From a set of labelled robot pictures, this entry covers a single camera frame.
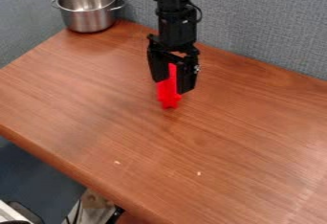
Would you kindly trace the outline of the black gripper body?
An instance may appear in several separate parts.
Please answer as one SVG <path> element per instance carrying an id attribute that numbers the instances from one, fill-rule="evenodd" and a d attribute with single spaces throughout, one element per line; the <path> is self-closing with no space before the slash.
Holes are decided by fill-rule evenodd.
<path id="1" fill-rule="evenodd" d="M 194 46 L 196 42 L 196 24 L 199 19 L 196 14 L 200 10 L 195 6 L 183 6 L 171 11 L 158 8 L 159 34 L 150 34 L 148 58 L 175 59 L 175 52 L 186 57 L 198 58 L 199 50 Z"/>

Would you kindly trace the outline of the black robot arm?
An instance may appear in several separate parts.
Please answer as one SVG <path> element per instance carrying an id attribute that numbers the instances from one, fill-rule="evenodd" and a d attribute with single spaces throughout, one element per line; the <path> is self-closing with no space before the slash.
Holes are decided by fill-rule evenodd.
<path id="1" fill-rule="evenodd" d="M 199 72 L 199 50 L 196 25 L 202 20 L 202 10 L 192 0 L 155 0 L 158 2 L 159 34 L 148 34 L 148 65 L 152 80 L 168 79 L 168 65 L 176 66 L 176 93 L 195 89 Z"/>

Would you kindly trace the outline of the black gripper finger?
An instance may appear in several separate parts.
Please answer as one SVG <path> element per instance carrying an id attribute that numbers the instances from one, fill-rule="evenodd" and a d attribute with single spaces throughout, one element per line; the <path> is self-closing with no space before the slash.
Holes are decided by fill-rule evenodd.
<path id="1" fill-rule="evenodd" d="M 147 49 L 148 66 L 152 80 L 160 82 L 168 79 L 168 51 L 162 50 L 158 46 L 150 45 Z"/>
<path id="2" fill-rule="evenodd" d="M 186 55 L 179 58 L 176 62 L 176 91 L 179 95 L 195 89 L 199 70 L 198 54 Z"/>

